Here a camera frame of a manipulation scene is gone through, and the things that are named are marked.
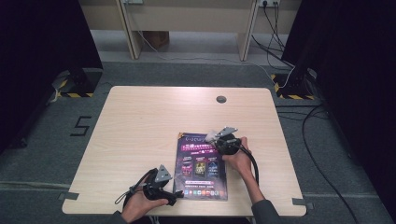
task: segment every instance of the wall socket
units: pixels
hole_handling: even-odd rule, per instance
[[[277,3],[277,5],[280,5],[280,0],[266,0],[267,1],[267,7],[275,7],[275,3]],[[262,7],[262,3],[264,2],[264,0],[260,0],[259,3],[259,7]]]

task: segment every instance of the hand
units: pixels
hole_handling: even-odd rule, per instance
[[[246,137],[241,137],[241,144],[242,146],[251,153],[250,150],[248,150],[248,139]],[[242,177],[247,177],[252,175],[251,173],[251,160],[247,156],[245,152],[243,152],[241,149],[239,149],[235,154],[233,155],[223,155],[222,159],[224,161],[227,161],[230,163],[230,165],[242,176]]]
[[[144,216],[149,210],[166,204],[168,204],[168,200],[151,201],[146,198],[142,190],[139,190],[129,199],[122,210],[121,216],[127,223],[131,223]]]

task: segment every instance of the brown box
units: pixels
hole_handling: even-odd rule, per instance
[[[143,37],[155,49],[169,43],[169,31],[143,31]]]

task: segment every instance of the magazine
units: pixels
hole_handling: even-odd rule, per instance
[[[225,162],[206,134],[180,133],[173,191],[184,191],[184,199],[227,201]]]

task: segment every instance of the sleeve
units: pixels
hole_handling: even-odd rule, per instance
[[[251,211],[257,224],[278,224],[282,223],[279,214],[273,204],[268,200],[261,200],[251,206]]]
[[[117,211],[113,213],[107,224],[127,224],[127,222],[121,217],[121,213]]]

